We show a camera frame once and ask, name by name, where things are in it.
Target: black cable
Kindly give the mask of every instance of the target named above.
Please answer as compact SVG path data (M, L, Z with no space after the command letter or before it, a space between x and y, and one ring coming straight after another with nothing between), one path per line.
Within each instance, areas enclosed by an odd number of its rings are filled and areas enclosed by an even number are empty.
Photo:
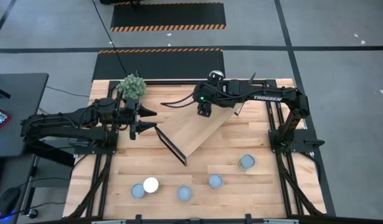
M167 104L163 104L161 103L161 105L163 106L167 106L168 108L183 108L183 107L186 107L186 106L189 106L191 104L193 104L195 101L192 101L190 103L186 103L185 105L181 105L181 106L171 106L171 105L167 105Z
M126 71L125 67L124 67L123 64L122 64L122 60L121 60L121 58L120 58L120 56L119 56L119 54L118 54L118 51L116 50L114 41L112 41L112 38L111 38L111 36L110 36L110 33L108 32L108 30L107 30L106 27L105 27L105 24L104 24L103 19L102 19L101 15L100 15L100 12L99 12L98 9L97 9L95 0L92 0L92 2L93 2L93 5L94 5L94 8L96 9L98 18L99 18L100 21L102 22L102 25L103 25L103 27L104 27L105 33L106 33L106 35L108 36L108 38L110 39L111 45L112 45L112 47L113 47L114 50L115 50L116 57L118 58L118 61L119 61L119 63L121 64L122 70L123 70L123 72L125 73L125 77L126 77L126 76L128 76L128 72Z
M321 167L318 164L317 160L313 156L309 155L307 152L301 152L301 154L304 155L306 158L309 158L316 164L318 183L321 184Z
M79 122L78 122L78 129L80 129L80 126L81 126L81 124L82 124L82 119L83 119L83 116L84 116L86 110L88 110L88 109L91 108L92 106L93 106L93 105L90 105L90 106L86 107L86 108L82 111L82 113L80 114L80 116L79 116Z
M43 206L43 205L62 205L62 204L65 204L65 202L46 202L46 203L42 203L42 204L40 204L40 205L32 206L32 207L30 207L30 208L28 208L28 209L39 208L39 207L41 207L41 206ZM10 217L10 216L12 216L12 215L20 214L20 213L22 213L22 212L27 211L28 209L23 209L23 210L20 210L20 211L18 211L18 212L11 213L10 215L6 215L5 217L0 217L0 219L7 218L7 217Z
M124 128L118 128L119 131L124 131L128 128L128 125L126 125Z
M69 95L72 95L72 96L82 96L82 97L86 97L86 98L90 98L90 96L87 96L87 95L80 95L80 94L74 94L74 93L70 93L68 91L64 91L64 90L59 90L57 88L53 88L53 87L49 87L49 86L46 86L46 88L49 88L51 90L55 90L55 91L60 91L62 93L66 93L66 94L69 94Z
M82 158L80 158L72 167L72 170L79 164L80 161L82 161L84 158L86 158L88 154L84 155Z
M238 98L242 98L242 97L245 97L245 96L249 96L249 95L251 95L251 94L254 94L254 93L258 93L258 92L261 92L261 91L270 91L270 92L275 92L275 93L281 93L282 92L282 90L265 90L265 89L261 89L261 90L255 90L255 91L251 91L250 93L246 93L246 94L243 94L243 95L240 95L240 96L232 96L232 95L228 95L228 94L226 94L226 93L224 93L224 92L222 92L222 91L220 91L220 90L218 90L218 89L216 89L216 88L214 88L214 87L212 87L212 86L210 86L210 85L205 85L206 87L208 87L208 88L210 88L211 90L214 90L214 91L216 91L217 93L220 93L221 95L224 95L224 96L226 96L227 98L221 98L221 99L218 99L218 100L228 100L228 99L238 99Z
M30 180L30 181L27 181L23 184L20 184L17 186L17 188L23 186L23 185L26 185L28 183L31 183L31 182L34 182L34 181L39 181L39 180L50 180L50 179L57 179L57 180L70 180L70 179L66 179L66 178L61 178L61 177L46 177L46 178L39 178L39 179L34 179L34 180Z
M69 119L69 118L67 118L67 117L64 117L64 116L58 116L58 117L53 117L53 118L38 118L38 119L35 119L35 120L31 121L31 123L28 124L28 126L27 126L27 128L26 128L26 132L25 132L25 134L28 133L29 128L31 128L31 125L32 125L33 123L35 123L36 121L42 121L42 120L45 120L45 119L59 119L59 118L63 118L63 119L68 120L68 121L72 124L72 126L73 126L74 128L76 128L75 123L73 123L73 121L72 121L71 119Z
M50 115L48 112L46 112L45 110L43 110L42 108L39 108L39 110L44 113L44 114L47 114L47 115Z
M192 103L195 102L195 101L190 102L190 103L187 103L187 104L185 104L185 105L181 105L181 106L170 106L170 105L173 105L173 104L176 104L176 103L181 103L181 102L183 102L184 100L190 98L193 94L194 94L194 92L192 92L190 95L186 96L185 98L183 98L183 99L181 99L181 100L178 100L178 101L175 101L175 102L170 102L170 103L165 103L165 102L164 102L164 103L161 103L161 105L163 105L163 106L167 106L167 107L169 107L169 108L183 108L183 107L185 107L185 106L188 106L188 105L192 104Z

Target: green plant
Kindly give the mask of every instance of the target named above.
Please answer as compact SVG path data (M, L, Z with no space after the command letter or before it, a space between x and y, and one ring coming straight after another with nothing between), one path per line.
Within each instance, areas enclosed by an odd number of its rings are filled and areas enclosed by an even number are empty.
M133 74L128 75L121 81L117 88L119 92L122 92L122 98L139 99L147 92L144 80L140 77L135 77Z

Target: computer mouse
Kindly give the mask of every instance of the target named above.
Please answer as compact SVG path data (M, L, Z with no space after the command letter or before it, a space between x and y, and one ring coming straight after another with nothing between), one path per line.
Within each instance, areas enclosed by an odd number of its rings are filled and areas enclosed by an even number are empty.
M21 191L17 187L7 189L0 197L0 217L6 217L14 210Z

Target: blue jar lid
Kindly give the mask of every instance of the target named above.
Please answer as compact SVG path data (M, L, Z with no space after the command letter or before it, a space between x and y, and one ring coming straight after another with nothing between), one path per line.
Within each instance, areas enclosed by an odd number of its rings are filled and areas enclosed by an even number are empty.
M177 196L182 201L188 201L191 198L191 189L189 187L181 187L177 191Z
M251 155L244 155L241 158L241 163L242 166L249 169L255 165L255 159Z
M218 189L222 186L223 180L220 175L214 174L209 178L209 185L215 189Z
M144 187L143 184L135 184L131 188L131 195L134 196L135 198L142 198L144 197Z

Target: gray floor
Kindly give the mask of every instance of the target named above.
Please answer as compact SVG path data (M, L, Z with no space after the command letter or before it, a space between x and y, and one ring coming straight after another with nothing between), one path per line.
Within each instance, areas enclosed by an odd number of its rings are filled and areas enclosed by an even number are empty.
M9 2L0 0L0 18ZM111 36L118 47L285 46L274 0L222 2L225 30ZM383 0L280 2L293 46L383 45ZM113 6L97 4L109 26ZM17 0L0 31L0 49L109 46L91 0ZM316 132L326 141L321 153L337 215L383 219L383 51L295 55ZM97 53L0 54L0 73L47 72L48 86L87 95L96 58ZM286 51L225 50L224 61L230 78L253 72L257 78L293 78ZM86 104L85 97L46 89L40 107L57 113ZM65 188L42 189L34 204L65 197ZM38 219L22 217L19 223L58 219L62 206L53 206L41 208Z

